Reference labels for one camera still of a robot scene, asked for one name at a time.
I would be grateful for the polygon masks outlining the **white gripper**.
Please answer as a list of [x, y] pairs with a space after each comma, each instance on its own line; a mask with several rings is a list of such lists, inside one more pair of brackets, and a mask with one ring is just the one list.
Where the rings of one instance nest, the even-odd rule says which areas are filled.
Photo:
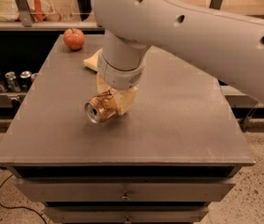
[[103, 93], [110, 92], [110, 87], [116, 89], [113, 95], [120, 116], [130, 110], [135, 99], [137, 93], [135, 86], [139, 83], [145, 69], [142, 58], [138, 60], [138, 63], [139, 65], [132, 70], [116, 68], [106, 60], [102, 52], [99, 53], [97, 63], [99, 73], [96, 74], [97, 91]]

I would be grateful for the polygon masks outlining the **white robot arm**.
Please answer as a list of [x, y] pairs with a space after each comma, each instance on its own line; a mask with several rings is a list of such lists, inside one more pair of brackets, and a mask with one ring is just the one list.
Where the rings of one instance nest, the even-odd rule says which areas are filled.
[[157, 47], [264, 104], [264, 20], [180, 0], [91, 0], [105, 29], [99, 72], [117, 89], [135, 86]]

